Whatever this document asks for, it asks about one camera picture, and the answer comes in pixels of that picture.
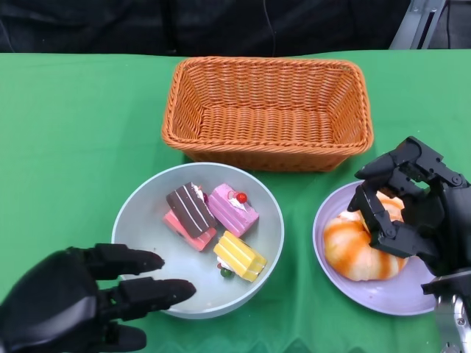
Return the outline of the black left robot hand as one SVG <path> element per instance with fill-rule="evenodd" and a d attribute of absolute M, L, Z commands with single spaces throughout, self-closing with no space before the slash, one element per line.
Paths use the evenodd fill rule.
<path fill-rule="evenodd" d="M 164 266 L 123 244 L 70 247 L 31 268 L 1 303 L 2 352 L 135 352 L 146 333 L 125 325 L 190 299 L 184 279 L 139 274 Z"/>

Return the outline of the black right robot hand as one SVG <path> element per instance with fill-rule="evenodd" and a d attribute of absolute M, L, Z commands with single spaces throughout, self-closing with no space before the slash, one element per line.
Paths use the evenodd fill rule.
<path fill-rule="evenodd" d="M 418 256 L 437 276 L 470 267 L 470 182 L 410 136 L 355 173 L 348 211 L 361 213 L 370 246 Z"/>

